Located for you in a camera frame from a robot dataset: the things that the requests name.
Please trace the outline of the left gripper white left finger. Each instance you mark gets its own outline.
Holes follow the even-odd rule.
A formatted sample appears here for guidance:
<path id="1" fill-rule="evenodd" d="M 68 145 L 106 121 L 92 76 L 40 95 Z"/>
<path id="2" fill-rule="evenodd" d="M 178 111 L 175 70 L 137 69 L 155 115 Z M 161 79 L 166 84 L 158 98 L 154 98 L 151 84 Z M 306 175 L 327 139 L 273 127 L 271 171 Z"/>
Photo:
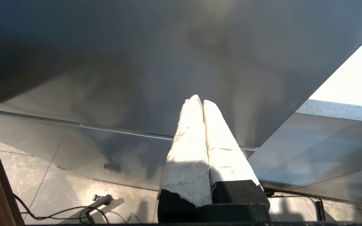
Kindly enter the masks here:
<path id="1" fill-rule="evenodd" d="M 203 106 L 198 95 L 182 105 L 158 195 L 159 223 L 196 222 L 212 204 Z"/>

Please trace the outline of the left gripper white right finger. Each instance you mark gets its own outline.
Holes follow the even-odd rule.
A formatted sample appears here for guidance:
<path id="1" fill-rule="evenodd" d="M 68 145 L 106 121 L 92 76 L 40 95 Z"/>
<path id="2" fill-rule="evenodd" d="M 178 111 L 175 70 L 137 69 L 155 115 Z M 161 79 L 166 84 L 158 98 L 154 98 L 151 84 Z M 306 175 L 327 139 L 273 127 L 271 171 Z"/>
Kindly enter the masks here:
<path id="1" fill-rule="evenodd" d="M 269 214 L 270 202 L 220 109 L 204 100 L 203 115 L 213 204 L 249 214 Z"/>

